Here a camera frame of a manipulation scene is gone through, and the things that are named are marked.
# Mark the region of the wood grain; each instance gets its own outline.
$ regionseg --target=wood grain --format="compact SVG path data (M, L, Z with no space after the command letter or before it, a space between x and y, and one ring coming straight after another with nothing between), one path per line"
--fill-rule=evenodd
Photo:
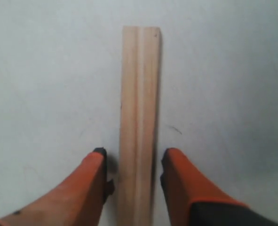
M159 28L123 28L118 226L151 224L159 50Z

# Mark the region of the white floor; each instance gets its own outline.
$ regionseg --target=white floor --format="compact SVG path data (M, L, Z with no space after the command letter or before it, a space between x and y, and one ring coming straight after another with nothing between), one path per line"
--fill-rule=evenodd
M278 0L0 0L0 217L94 147L119 157L123 25L163 34L158 175L179 147L278 221ZM159 185L154 225L169 225Z

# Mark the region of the white surface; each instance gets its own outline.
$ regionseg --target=white surface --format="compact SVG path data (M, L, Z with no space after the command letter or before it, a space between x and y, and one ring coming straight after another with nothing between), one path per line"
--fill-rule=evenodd
M123 25L162 30L158 163L179 147L278 220L278 0L0 0L0 217L94 147L118 158ZM154 222L169 225L159 184Z

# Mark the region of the light wood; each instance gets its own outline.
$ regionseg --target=light wood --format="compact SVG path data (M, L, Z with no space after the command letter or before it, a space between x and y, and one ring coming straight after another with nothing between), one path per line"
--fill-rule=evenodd
M123 28L118 226L151 224L159 51L159 28Z

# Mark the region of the wooden strip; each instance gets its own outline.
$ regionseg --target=wooden strip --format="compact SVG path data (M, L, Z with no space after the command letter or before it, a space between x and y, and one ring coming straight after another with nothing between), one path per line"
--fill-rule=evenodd
M123 28L118 226L151 225L159 49L159 28Z

